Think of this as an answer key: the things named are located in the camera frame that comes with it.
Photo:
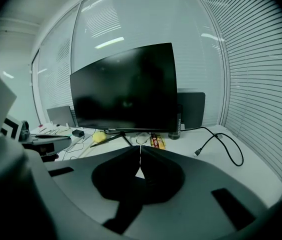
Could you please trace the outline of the narrow dark desk divider panel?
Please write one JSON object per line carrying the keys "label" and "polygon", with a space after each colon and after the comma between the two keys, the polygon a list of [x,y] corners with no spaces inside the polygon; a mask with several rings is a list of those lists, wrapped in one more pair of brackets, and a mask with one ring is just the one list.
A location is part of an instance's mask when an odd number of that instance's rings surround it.
{"label": "narrow dark desk divider panel", "polygon": [[184,130],[201,127],[203,124],[206,95],[204,92],[179,92],[177,102],[181,105],[181,124]]}

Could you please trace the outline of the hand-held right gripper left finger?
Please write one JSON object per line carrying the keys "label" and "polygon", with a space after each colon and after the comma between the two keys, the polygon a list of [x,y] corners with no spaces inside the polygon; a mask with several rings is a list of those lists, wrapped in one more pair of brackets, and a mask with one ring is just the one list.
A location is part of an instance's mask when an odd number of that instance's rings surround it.
{"label": "hand-held right gripper left finger", "polygon": [[120,204],[143,206],[146,200],[146,183],[137,176],[140,169],[140,147],[120,149],[119,155],[99,164],[91,180],[101,196]]}

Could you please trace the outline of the black computer monitor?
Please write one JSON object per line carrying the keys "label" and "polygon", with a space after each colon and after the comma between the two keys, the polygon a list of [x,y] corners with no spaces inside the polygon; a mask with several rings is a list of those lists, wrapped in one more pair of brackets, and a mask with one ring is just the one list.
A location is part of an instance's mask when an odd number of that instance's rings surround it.
{"label": "black computer monitor", "polygon": [[70,75],[77,124],[114,132],[177,129],[173,46],[159,43],[102,58]]}

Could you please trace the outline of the wide dark desk divider panel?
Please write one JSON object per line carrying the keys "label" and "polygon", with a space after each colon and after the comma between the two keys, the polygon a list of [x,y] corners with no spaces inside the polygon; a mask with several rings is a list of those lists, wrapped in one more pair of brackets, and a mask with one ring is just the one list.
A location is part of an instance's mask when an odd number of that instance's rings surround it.
{"label": "wide dark desk divider panel", "polygon": [[69,106],[60,106],[47,109],[50,122],[54,125],[75,127],[75,121]]}

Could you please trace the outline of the red and yellow snack packet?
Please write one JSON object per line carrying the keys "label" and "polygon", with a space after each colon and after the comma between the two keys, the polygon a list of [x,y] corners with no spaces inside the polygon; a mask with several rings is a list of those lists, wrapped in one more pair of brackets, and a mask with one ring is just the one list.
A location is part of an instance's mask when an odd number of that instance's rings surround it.
{"label": "red and yellow snack packet", "polygon": [[150,135],[150,144],[153,148],[165,150],[166,149],[166,143],[164,138],[158,133],[152,133]]}

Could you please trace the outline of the dark drink bottle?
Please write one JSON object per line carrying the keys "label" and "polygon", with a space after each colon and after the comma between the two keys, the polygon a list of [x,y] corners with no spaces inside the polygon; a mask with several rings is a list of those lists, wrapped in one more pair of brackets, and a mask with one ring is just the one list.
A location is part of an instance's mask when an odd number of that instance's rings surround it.
{"label": "dark drink bottle", "polygon": [[177,113],[176,113],[176,129],[174,132],[169,132],[168,137],[171,140],[177,140],[180,138],[181,135],[181,124],[182,124],[182,111],[183,107],[181,104],[177,105]]}

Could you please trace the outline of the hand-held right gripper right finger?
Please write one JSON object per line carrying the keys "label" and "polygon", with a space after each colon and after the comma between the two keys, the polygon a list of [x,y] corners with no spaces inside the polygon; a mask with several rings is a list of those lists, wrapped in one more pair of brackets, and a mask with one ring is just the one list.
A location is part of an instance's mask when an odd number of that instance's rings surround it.
{"label": "hand-held right gripper right finger", "polygon": [[160,204],[169,201],[183,186],[182,167],[160,153],[160,149],[142,146],[140,169],[144,175],[143,203]]}

